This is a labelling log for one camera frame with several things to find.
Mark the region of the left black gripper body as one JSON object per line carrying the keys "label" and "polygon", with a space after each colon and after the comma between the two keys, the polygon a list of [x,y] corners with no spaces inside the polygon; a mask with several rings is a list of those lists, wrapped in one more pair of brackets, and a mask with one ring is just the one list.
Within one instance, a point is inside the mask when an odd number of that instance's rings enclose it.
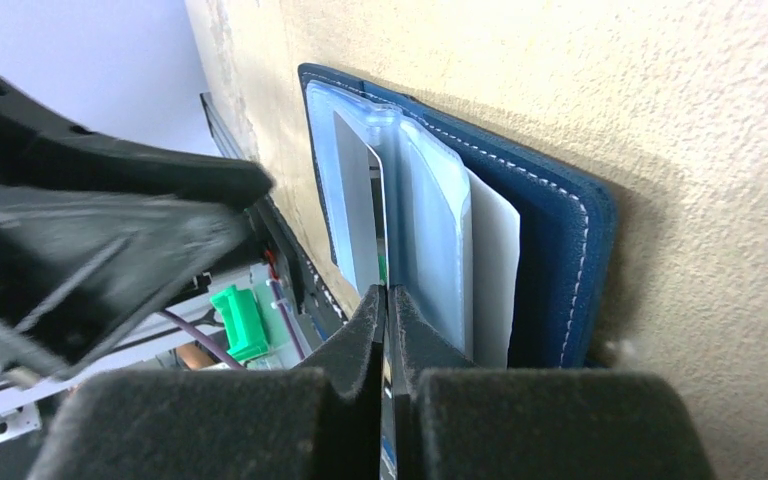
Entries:
{"label": "left black gripper body", "polygon": [[89,130],[0,77],[0,369],[67,379],[247,237],[246,160]]}

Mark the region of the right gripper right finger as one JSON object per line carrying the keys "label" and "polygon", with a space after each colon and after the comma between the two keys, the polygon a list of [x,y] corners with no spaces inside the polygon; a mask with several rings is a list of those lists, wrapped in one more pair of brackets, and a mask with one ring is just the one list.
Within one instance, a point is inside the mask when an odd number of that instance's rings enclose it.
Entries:
{"label": "right gripper right finger", "polygon": [[401,479],[711,479],[676,391],[609,369],[489,369],[467,360],[401,286],[387,354]]}

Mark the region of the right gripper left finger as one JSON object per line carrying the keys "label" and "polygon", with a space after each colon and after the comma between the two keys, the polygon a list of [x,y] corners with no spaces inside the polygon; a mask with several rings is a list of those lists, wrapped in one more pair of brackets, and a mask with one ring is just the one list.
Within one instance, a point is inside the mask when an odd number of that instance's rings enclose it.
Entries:
{"label": "right gripper left finger", "polygon": [[96,375],[60,409],[34,479],[375,479],[382,322],[371,287],[287,370]]}

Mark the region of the blue leather card holder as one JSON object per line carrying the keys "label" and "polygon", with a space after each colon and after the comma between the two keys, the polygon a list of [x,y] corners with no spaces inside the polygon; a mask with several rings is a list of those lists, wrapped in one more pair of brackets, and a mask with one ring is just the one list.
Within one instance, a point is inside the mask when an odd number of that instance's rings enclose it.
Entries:
{"label": "blue leather card holder", "polygon": [[521,216],[512,368],[583,368],[615,239],[614,197],[596,177],[451,116],[402,92],[313,64],[301,85],[320,81],[396,107],[464,160]]}

